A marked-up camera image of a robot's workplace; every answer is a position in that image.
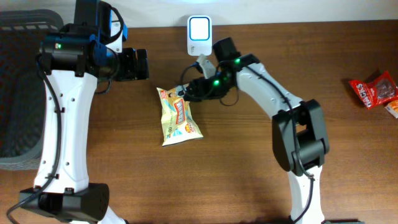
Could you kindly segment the yellow chips bag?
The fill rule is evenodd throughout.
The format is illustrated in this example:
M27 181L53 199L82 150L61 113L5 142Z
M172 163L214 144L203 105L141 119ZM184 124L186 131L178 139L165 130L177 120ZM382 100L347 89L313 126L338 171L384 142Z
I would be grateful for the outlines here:
M202 139L200 128L194 122L190 102L184 100L182 86L171 90L157 88L162 105L161 125L164 135L163 146L178 144L193 139Z

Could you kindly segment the red Hacks candy bag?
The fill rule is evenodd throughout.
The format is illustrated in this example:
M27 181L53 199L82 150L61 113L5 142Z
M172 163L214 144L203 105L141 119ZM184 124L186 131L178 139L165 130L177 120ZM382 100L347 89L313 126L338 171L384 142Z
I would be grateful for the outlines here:
M397 85L388 71L385 71L372 82L350 80L349 84L369 110L397 99Z

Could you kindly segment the orange tissue pack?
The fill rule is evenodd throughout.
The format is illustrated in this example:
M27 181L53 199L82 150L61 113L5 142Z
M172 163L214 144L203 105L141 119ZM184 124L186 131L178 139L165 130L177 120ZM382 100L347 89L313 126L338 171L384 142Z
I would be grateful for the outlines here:
M389 102L384 107L393 117L398 118L398 100Z

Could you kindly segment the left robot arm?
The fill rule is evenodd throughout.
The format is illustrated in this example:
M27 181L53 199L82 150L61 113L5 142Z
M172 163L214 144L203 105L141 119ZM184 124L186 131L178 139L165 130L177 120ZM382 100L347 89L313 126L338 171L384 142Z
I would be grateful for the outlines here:
M123 47L128 29L104 1L77 1L72 23L48 34L35 58L45 83L42 156L33 187L17 206L63 223L122 223L109 206L109 187L88 177L90 108L100 82L149 78L147 52Z

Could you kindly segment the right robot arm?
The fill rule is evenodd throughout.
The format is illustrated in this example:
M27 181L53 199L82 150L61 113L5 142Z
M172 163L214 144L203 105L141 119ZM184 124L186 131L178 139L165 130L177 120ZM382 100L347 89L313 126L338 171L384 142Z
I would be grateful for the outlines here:
M291 223L325 223L320 175L330 150L323 110L286 90L253 54L241 55L232 38L217 41L214 66L200 54L193 63L201 78L184 90L188 101L222 99L233 87L249 95L272 121L272 150L289 178Z

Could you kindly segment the white barcode scanner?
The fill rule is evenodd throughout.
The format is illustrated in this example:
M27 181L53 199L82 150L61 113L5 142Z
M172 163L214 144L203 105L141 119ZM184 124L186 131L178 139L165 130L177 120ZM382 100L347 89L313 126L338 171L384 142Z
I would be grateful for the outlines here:
M209 16L193 15L187 19L187 52L190 56L211 55L212 27Z

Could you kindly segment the grey plastic mesh basket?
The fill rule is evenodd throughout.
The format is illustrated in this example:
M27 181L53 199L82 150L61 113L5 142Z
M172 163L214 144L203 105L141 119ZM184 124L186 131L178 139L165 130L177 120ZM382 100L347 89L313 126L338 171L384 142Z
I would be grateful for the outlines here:
M45 85L35 56L49 32L63 26L49 9L1 12L1 169L38 169L45 116Z

